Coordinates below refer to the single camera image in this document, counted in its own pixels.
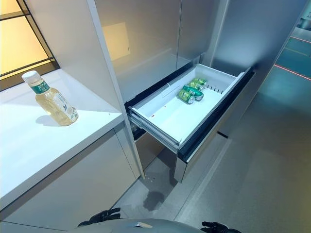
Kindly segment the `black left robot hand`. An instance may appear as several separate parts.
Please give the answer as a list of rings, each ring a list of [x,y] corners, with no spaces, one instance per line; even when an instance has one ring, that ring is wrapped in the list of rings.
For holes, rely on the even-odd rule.
[[[110,210],[104,210],[104,211],[92,216],[88,221],[81,222],[78,225],[78,227],[90,225],[90,224],[94,224],[94,223],[99,223],[99,222],[104,222],[104,221],[108,221],[108,220],[120,219],[120,217],[121,217],[120,211],[121,211],[120,207],[110,209]]]

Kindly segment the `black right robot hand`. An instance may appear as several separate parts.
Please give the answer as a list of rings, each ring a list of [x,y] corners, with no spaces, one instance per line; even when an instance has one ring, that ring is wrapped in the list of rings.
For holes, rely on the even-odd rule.
[[[218,222],[202,222],[202,228],[201,230],[206,233],[226,233],[229,228],[221,223]]]

